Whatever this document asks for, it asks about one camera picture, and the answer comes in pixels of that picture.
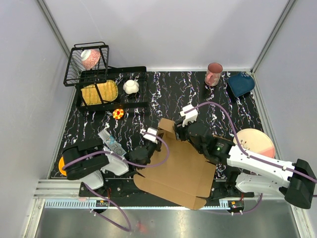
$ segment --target black tabletop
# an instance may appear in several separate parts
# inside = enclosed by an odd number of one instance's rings
[[[123,149],[131,151],[144,143],[140,135],[142,128],[156,128],[161,118],[181,121],[179,112],[188,103],[193,106],[205,101],[219,103],[229,112],[237,131],[245,128],[263,130],[253,94],[240,98],[232,95],[227,81],[235,74],[237,72],[224,72],[219,84],[209,87],[204,83],[205,72],[148,72],[148,109],[125,110],[120,120],[115,120],[112,112],[81,113],[73,103],[50,178],[65,178],[58,170],[58,161],[65,146],[98,138],[98,133],[106,127]],[[218,108],[210,105],[199,108],[197,121],[207,125],[214,134],[233,139],[228,119]],[[224,171],[225,166],[219,165],[215,178],[225,178]],[[131,173],[127,173],[121,177],[130,176]],[[108,172],[105,177],[114,178],[115,175]]]

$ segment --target white wall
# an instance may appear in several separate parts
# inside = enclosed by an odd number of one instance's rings
[[[112,66],[251,68],[287,0],[46,0],[71,48],[105,41]]]
[[[63,54],[34,0],[0,1],[0,237],[20,237],[45,178],[71,89]]]
[[[317,175],[317,1],[297,1],[256,72],[283,160]],[[309,210],[317,234],[317,199]]]

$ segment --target orange object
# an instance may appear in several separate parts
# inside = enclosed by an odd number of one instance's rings
[[[112,114],[113,114],[114,119],[119,120],[120,118],[123,117],[124,111],[123,111],[123,109],[116,109],[113,111]]]
[[[62,169],[64,166],[65,166],[64,158],[61,157],[61,159],[59,160],[59,163],[58,163],[58,169],[62,175],[67,176],[66,171]]]

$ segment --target dark blue bowl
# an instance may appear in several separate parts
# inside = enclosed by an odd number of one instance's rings
[[[228,84],[233,95],[237,98],[252,91],[256,85],[254,79],[244,72],[240,72],[237,75],[230,77],[228,79]]]

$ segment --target wire dish rack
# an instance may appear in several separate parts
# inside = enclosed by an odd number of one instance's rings
[[[86,70],[81,61],[81,54],[84,50],[91,49],[100,52],[100,58],[96,65]],[[75,102],[79,111],[147,108],[149,105],[149,88],[146,67],[115,68],[108,65],[108,58],[109,46],[104,42],[76,44],[71,49],[63,83],[66,87],[74,86],[76,88]],[[123,85],[130,79],[138,82],[139,91],[128,95],[124,92]],[[101,88],[105,88],[101,87],[104,86],[101,84],[108,84],[108,80],[112,80],[117,87],[116,98],[111,98],[110,92],[107,94],[107,92],[101,90]],[[97,100],[94,100],[97,101],[97,104],[90,104],[91,98],[87,101],[87,91],[83,95],[83,90],[87,90],[87,88],[89,88],[89,96],[93,94],[94,98],[97,97]]]

